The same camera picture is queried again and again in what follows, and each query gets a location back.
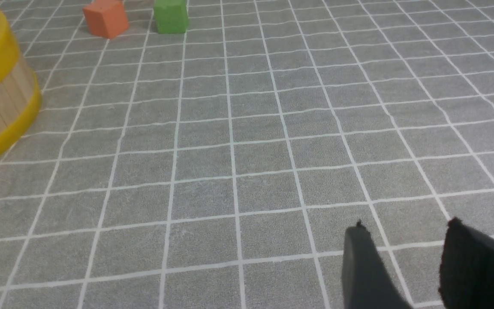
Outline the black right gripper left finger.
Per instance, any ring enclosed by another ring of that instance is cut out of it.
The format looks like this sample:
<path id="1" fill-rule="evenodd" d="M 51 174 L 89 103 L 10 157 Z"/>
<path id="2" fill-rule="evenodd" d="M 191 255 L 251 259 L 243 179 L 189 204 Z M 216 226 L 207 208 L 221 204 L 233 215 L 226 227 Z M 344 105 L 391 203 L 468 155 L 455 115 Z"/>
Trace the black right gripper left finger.
<path id="1" fill-rule="evenodd" d="M 378 254 L 368 229 L 357 221 L 345 231 L 342 265 L 346 309 L 410 309 Z"/>

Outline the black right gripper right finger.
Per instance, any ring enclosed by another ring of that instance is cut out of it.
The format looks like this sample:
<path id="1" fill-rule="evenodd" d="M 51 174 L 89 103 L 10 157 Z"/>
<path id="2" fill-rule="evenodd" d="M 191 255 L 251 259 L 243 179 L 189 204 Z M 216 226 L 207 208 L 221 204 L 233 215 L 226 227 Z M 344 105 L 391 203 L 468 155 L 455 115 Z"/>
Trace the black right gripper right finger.
<path id="1" fill-rule="evenodd" d="M 494 238 L 453 218 L 439 268 L 439 294 L 447 309 L 494 309 Z"/>

